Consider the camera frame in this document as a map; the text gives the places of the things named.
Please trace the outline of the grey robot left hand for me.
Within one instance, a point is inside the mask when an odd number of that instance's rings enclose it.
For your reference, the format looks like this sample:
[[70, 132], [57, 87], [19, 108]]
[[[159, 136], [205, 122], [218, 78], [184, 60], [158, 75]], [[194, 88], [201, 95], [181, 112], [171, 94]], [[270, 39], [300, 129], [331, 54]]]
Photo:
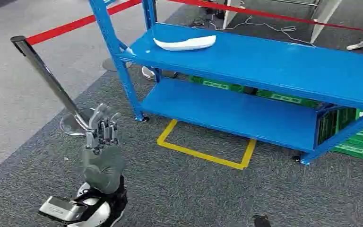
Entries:
[[111, 115], [111, 110], [104, 103], [94, 110], [86, 132], [86, 151], [82, 153], [85, 182], [105, 194], [119, 188], [125, 168], [118, 137], [120, 113]]

